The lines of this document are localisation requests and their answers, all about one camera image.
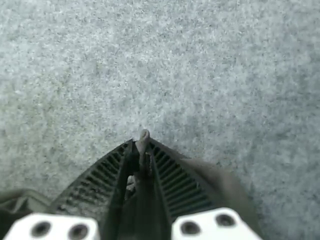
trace white mounting plate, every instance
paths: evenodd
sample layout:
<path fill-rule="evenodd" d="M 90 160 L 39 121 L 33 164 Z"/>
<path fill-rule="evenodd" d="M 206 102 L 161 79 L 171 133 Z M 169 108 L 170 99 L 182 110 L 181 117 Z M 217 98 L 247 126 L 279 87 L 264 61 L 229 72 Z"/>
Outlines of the white mounting plate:
<path fill-rule="evenodd" d="M 45 235 L 34 236 L 32 232 L 40 223 L 49 223 L 50 227 Z M 3 240 L 72 240 L 70 231 L 79 225 L 87 229 L 81 240 L 100 240 L 98 224 L 92 218 L 43 213 L 32 213 L 15 221 Z"/>
<path fill-rule="evenodd" d="M 218 216 L 229 216 L 233 225 L 225 226 L 217 222 Z M 183 230 L 185 223 L 198 226 L 198 233 L 188 234 Z M 217 208 L 178 217 L 172 224 L 171 240 L 262 240 L 238 215 L 230 208 Z"/>

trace screw hole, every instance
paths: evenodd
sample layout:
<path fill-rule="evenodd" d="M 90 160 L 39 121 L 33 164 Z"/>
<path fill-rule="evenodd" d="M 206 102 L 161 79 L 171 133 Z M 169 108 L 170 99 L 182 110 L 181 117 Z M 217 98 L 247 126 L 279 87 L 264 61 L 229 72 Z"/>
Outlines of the screw hole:
<path fill-rule="evenodd" d="M 37 223 L 31 231 L 33 237 L 39 238 L 45 236 L 51 228 L 51 224 L 48 221 L 42 221 Z"/>
<path fill-rule="evenodd" d="M 218 225 L 220 226 L 233 226 L 235 225 L 235 220 L 226 214 L 221 214 L 219 216 L 216 217 L 216 222 L 218 223 Z"/>
<path fill-rule="evenodd" d="M 200 232 L 200 227 L 193 221 L 187 221 L 181 225 L 181 231 L 186 235 L 194 235 Z"/>
<path fill-rule="evenodd" d="M 77 224 L 69 231 L 69 238 L 71 240 L 84 239 L 88 234 L 88 227 L 84 224 Z"/>

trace floor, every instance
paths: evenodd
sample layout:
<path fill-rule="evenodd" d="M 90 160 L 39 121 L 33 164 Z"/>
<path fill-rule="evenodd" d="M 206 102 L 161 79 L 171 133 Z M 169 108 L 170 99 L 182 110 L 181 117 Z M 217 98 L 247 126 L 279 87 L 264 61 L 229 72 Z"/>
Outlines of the floor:
<path fill-rule="evenodd" d="M 56 197 L 147 128 L 320 239 L 318 0 L 2 0 L 0 191 Z"/>

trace gray fabric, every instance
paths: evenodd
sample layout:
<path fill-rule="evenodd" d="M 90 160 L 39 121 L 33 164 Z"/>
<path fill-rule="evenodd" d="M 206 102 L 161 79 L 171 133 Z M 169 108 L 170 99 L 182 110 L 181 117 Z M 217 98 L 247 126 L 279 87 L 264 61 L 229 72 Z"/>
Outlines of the gray fabric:
<path fill-rule="evenodd" d="M 320 239 L 318 0 L 1 0 L 0 190 L 51 199 L 149 129 Z"/>
<path fill-rule="evenodd" d="M 11 214 L 44 213 L 50 203 L 47 197 L 31 189 L 0 192 L 0 208 Z"/>

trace carpet fiber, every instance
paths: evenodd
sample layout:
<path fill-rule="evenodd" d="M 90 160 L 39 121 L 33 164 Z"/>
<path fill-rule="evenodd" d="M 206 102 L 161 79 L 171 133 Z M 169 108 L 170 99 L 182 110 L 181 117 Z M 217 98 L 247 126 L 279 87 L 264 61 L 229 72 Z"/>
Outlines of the carpet fiber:
<path fill-rule="evenodd" d="M 318 0 L 1 0 L 0 191 L 56 197 L 147 128 L 320 239 Z"/>

